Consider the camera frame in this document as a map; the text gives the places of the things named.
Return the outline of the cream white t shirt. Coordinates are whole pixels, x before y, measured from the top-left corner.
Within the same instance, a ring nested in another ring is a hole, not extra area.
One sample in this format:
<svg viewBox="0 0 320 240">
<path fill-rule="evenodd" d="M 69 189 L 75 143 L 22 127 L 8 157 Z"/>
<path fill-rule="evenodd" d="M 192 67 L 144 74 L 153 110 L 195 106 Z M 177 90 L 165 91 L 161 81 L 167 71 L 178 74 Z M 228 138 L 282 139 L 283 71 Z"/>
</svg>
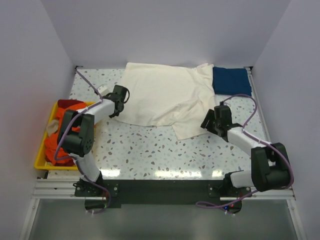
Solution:
<svg viewBox="0 0 320 240">
<path fill-rule="evenodd" d="M 116 120 L 142 127 L 171 126 L 178 140 L 206 134 L 201 124 L 216 106 L 213 67 L 127 63 L 119 83 L 130 96 Z"/>
</svg>

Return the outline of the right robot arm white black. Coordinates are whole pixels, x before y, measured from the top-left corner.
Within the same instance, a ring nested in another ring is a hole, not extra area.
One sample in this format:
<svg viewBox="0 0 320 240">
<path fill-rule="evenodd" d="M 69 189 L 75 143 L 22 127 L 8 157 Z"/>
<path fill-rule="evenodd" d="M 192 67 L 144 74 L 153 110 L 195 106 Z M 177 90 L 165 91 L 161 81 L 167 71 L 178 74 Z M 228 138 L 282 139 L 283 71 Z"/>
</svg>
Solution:
<svg viewBox="0 0 320 240">
<path fill-rule="evenodd" d="M 226 105 L 209 109 L 201 126 L 227 143 L 235 145 L 250 157 L 250 170 L 229 172 L 224 176 L 223 192 L 235 196 L 241 188 L 259 192 L 286 189 L 294 182 L 286 147 L 282 143 L 262 140 L 234 123 L 231 109 Z"/>
</svg>

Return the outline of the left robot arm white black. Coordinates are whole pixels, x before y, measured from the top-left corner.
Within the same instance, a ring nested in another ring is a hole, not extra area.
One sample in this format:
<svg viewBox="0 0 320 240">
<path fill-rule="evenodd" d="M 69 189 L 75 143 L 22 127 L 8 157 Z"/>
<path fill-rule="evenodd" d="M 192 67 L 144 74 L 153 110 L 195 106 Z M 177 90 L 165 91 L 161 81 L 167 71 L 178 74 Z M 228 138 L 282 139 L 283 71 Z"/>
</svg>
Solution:
<svg viewBox="0 0 320 240">
<path fill-rule="evenodd" d="M 58 157 L 58 151 L 63 149 L 75 163 L 82 181 L 87 182 L 85 189 L 92 196 L 99 196 L 104 190 L 102 174 L 92 154 L 95 125 L 106 117 L 119 116 L 129 98 L 126 87 L 115 85 L 113 91 L 101 96 L 99 101 L 63 114 L 54 158 L 64 160 L 65 157 Z"/>
</svg>

